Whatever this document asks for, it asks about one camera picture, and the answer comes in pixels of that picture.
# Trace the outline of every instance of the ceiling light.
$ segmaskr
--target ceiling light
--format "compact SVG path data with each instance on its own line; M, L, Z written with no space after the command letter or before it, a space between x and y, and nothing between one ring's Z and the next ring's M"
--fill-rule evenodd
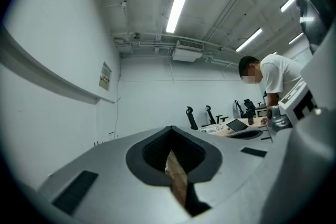
M299 37L303 35L303 32L298 34L295 38L293 38L291 41L288 42L288 44L292 44L295 40L297 40Z
M255 33L250 36L243 44L241 44L236 51L241 51L247 44L249 44L253 39L255 39L260 33L262 32L262 29L259 28Z
M174 0L173 7L170 12L166 32L174 33L178 19L181 15L184 3L185 3L185 0Z
M315 20L315 17L300 17L300 23L303 22L313 22Z
M295 0L289 0L287 1L280 9L281 9L281 12L284 12L289 6L290 4L292 4Z

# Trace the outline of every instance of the white t-shirt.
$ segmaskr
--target white t-shirt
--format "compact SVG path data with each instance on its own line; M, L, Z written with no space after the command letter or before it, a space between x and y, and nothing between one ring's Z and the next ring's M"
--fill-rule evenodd
M280 55L268 55L260 62L260 69L265 80L266 92L277 93L280 99L300 80L302 66Z

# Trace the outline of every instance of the man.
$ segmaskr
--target man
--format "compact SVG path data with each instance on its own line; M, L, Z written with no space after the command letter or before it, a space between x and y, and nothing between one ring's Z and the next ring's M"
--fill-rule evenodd
M301 79L302 66L280 55L268 55L262 61L245 56L239 62L239 75L248 83L259 83L264 78L267 93L267 114L269 107L278 104L277 94L280 100Z

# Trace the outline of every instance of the black hair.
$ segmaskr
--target black hair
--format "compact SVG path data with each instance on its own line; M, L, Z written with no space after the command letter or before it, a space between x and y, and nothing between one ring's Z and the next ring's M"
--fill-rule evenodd
M244 56L239 61L239 75L242 77L243 72L248 68L251 63L260 63L260 61L253 56Z

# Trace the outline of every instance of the black rubber pad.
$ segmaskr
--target black rubber pad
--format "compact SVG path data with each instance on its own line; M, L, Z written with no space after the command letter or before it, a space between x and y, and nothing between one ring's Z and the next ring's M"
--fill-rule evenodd
M83 171L54 200L53 205L59 210L71 215L88 192L98 174Z
M241 150L241 152L251 154L251 155L254 155L254 156L258 156L258 157L262 157L262 158L264 158L267 154L266 151L256 150L255 148L250 148L250 147L244 147Z

